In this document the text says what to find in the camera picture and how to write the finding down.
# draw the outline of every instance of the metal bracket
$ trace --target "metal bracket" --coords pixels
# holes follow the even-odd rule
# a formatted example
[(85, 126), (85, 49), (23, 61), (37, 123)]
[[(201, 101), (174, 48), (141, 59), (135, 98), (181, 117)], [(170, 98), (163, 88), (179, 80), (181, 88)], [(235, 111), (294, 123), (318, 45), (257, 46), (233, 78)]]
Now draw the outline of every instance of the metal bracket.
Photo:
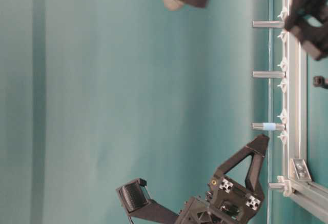
[(290, 178), (299, 182), (312, 182), (312, 178), (304, 159), (290, 160)]

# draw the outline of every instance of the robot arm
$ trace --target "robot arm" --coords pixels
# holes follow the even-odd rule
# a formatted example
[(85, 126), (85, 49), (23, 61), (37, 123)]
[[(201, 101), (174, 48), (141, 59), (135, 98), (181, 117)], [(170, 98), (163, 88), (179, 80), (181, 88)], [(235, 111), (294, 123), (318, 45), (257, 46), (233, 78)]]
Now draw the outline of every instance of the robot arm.
[[(217, 168), (208, 186), (206, 199), (191, 197), (178, 214), (150, 199), (145, 180), (136, 179), (116, 189), (129, 220), (137, 217), (162, 224), (246, 224), (260, 210), (264, 193), (259, 173), (267, 151), (269, 138), (257, 136), (239, 152)], [(246, 157), (252, 162), (245, 179), (246, 187), (226, 176)]]

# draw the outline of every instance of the black clamp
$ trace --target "black clamp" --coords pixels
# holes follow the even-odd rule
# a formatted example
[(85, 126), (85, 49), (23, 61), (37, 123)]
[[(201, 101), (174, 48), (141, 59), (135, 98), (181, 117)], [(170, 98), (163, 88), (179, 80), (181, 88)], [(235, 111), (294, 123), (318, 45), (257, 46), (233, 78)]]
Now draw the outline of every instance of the black clamp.
[(328, 89), (328, 79), (324, 78), (323, 76), (314, 76), (313, 85), (315, 87)]
[[(293, 0), (291, 13), (285, 20), (285, 29), (301, 42), (315, 60), (328, 56), (328, 6), (327, 0)], [(320, 27), (309, 24), (313, 16)]]
[[(259, 174), (268, 143), (267, 136), (259, 135), (229, 158), (211, 178), (206, 199), (191, 197), (179, 215), (150, 199), (142, 190), (147, 184), (142, 179), (118, 188), (118, 197), (131, 223), (131, 217), (137, 217), (162, 224), (246, 224), (264, 201)], [(248, 156), (252, 162), (244, 187), (226, 174)]]

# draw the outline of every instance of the white plastic clip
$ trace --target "white plastic clip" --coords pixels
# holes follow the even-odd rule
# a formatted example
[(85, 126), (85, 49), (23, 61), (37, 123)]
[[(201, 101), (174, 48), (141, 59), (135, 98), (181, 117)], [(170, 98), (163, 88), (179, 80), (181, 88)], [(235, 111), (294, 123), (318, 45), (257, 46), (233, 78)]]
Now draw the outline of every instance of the white plastic clip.
[(287, 87), (288, 87), (288, 82), (286, 80), (286, 78), (282, 79), (282, 81), (280, 82), (280, 84), (278, 85), (278, 87), (281, 88), (283, 93), (286, 93), (287, 91)]
[(287, 42), (287, 34), (288, 34), (287, 31), (283, 29), (281, 31), (281, 33), (279, 34), (278, 38), (280, 38), (283, 43), (286, 43)]
[(282, 121), (283, 124), (287, 124), (287, 111), (286, 109), (283, 109), (281, 114), (278, 115), (278, 118)]
[(287, 71), (288, 69), (287, 57), (284, 56), (282, 58), (282, 61), (280, 62), (280, 64), (278, 64), (278, 67), (280, 67), (283, 72)]
[(281, 134), (278, 136), (278, 138), (280, 138), (283, 145), (287, 144), (287, 136), (288, 134), (286, 131), (282, 131)]
[(278, 15), (278, 18), (281, 18), (283, 21), (285, 21), (286, 18), (287, 18), (287, 16), (288, 16), (288, 9), (287, 9), (286, 6), (284, 6), (284, 7), (282, 8), (282, 11), (281, 11), (280, 14)]

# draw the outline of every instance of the beige object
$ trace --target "beige object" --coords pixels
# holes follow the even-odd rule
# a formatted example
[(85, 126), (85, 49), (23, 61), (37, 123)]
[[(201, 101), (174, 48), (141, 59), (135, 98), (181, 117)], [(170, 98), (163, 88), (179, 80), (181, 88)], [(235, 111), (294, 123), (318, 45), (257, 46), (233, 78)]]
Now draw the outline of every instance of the beige object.
[(163, 0), (164, 5), (172, 11), (180, 9), (184, 4), (184, 2), (180, 0)]

